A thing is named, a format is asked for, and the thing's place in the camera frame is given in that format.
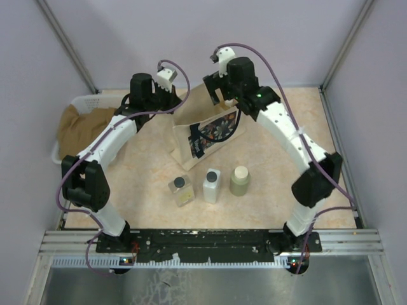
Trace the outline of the cream canvas tote bag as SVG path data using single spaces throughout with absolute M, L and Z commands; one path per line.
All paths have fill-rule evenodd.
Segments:
M 204 84 L 165 123 L 167 152 L 186 171 L 245 132 L 244 115 L 224 100 L 214 105 Z

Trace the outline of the olive green bottle cream cap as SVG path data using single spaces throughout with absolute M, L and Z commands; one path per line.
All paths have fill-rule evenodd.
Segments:
M 243 196 L 247 193 L 251 176 L 245 166 L 236 167 L 230 177 L 230 192 L 234 196 Z

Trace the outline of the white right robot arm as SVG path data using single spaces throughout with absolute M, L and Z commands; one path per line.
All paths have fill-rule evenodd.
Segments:
M 224 100 L 234 100 L 240 111 L 279 141 L 298 167 L 300 176 L 291 186 L 296 204 L 281 239 L 272 244 L 276 252 L 299 251 L 307 243 L 306 232 L 314 217 L 339 181 L 343 158 L 337 152 L 329 154 L 295 127 L 280 97 L 269 86 L 259 85 L 249 58 L 213 55 L 211 59 L 219 70 L 203 81 L 212 101 L 219 103 L 217 91 Z

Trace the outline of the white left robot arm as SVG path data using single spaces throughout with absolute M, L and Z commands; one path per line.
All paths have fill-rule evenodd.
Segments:
M 61 162 L 57 197 L 72 203 L 75 212 L 90 216 L 119 252 L 131 247 L 132 236 L 127 233 L 128 223 L 109 201 L 111 190 L 105 171 L 119 150 L 154 115 L 172 113 L 181 104 L 173 85 L 176 76 L 171 68 L 162 68 L 155 78 L 147 73 L 134 74 L 130 92 L 101 134 L 79 154 L 66 156 Z

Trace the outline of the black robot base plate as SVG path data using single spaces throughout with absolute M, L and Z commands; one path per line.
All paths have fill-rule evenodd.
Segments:
M 308 268 L 311 253 L 322 251 L 318 233 L 292 237 L 281 230 L 268 229 L 126 229 L 120 237 L 101 234 L 96 242 L 101 254 L 124 254 L 122 266 L 137 263 L 170 263 L 176 258 L 183 264 L 204 263 L 229 265 L 234 263 L 274 263 L 283 253 L 289 254 L 290 272 L 295 272 L 298 259 L 300 269 Z

